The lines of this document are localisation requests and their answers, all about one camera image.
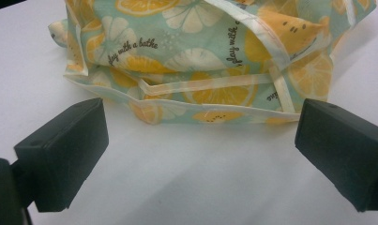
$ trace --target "cartoon lemon face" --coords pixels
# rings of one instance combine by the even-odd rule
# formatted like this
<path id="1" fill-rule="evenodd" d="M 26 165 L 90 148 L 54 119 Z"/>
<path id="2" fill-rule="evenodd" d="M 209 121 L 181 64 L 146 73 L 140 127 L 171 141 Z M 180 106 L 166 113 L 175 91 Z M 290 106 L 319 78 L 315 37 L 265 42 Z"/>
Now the cartoon lemon face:
<path id="1" fill-rule="evenodd" d="M 274 31 L 289 54 L 308 48 L 324 30 L 320 24 L 275 12 L 260 11 L 258 16 Z"/>
<path id="2" fill-rule="evenodd" d="M 194 114 L 192 118 L 204 123 L 222 124 L 237 119 L 242 115 L 243 113 L 241 112 L 208 111 L 198 112 Z"/>

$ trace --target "white table surface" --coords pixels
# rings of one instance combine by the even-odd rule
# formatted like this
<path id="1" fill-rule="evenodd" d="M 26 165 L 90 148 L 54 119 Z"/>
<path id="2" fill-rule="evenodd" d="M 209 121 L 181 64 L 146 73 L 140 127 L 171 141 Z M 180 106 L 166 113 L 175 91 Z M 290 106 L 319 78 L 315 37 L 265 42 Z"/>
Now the white table surface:
<path id="1" fill-rule="evenodd" d="M 62 77 L 66 50 L 48 24 L 63 1 L 28 0 L 0 10 L 0 158 L 70 105 L 93 94 Z M 378 126 L 378 8 L 353 30 L 336 61 L 329 101 Z M 69 210 L 36 225 L 351 224 L 357 213 L 295 148 L 284 126 L 149 126 L 105 102 L 110 144 Z"/>

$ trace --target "fabric bag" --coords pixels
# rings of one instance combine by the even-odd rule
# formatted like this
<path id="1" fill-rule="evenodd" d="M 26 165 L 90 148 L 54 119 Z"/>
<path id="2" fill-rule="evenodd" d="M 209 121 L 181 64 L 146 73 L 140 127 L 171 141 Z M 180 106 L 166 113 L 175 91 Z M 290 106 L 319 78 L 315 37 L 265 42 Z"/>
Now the fabric bag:
<path id="1" fill-rule="evenodd" d="M 297 121 L 373 0 L 66 0 L 65 77 L 149 124 Z"/>

